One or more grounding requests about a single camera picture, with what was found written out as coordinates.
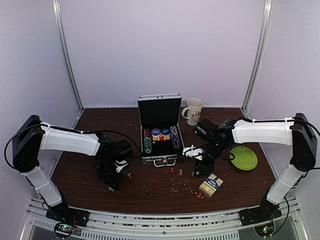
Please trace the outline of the aluminium poker chip case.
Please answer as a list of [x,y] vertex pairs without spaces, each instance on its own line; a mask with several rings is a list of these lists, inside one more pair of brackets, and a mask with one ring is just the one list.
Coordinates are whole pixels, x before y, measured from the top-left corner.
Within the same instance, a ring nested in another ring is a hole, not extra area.
[[[181,103],[180,93],[140,95],[137,98],[143,162],[152,162],[157,168],[173,167],[176,165],[177,159],[182,156],[184,142],[179,127]],[[180,148],[174,148],[172,139],[156,141],[155,144],[152,140],[152,153],[146,154],[144,151],[144,129],[150,129],[152,134],[153,129],[170,129],[171,126],[177,128],[181,143]]]

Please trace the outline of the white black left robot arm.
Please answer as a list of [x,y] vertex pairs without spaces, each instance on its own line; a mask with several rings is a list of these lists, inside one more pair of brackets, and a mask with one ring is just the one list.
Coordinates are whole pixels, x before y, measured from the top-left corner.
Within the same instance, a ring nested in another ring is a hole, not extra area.
[[124,179],[122,170],[133,157],[130,138],[112,141],[108,130],[81,131],[51,125],[31,115],[8,141],[12,145],[12,161],[7,165],[20,172],[47,204],[48,210],[61,222],[76,221],[62,192],[53,183],[38,160],[39,151],[60,151],[95,158],[100,180],[111,191],[119,188]]

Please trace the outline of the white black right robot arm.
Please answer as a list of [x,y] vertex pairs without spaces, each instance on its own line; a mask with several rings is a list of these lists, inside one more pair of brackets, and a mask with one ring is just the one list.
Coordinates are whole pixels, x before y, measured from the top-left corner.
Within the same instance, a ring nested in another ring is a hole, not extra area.
[[277,120],[229,118],[222,125],[205,118],[195,126],[193,132],[205,142],[203,146],[191,146],[183,150],[184,156],[196,159],[194,178],[213,171],[215,160],[233,144],[272,143],[292,147],[292,158],[265,193],[260,205],[239,212],[244,226],[280,217],[281,201],[316,165],[316,135],[319,132],[303,113]]

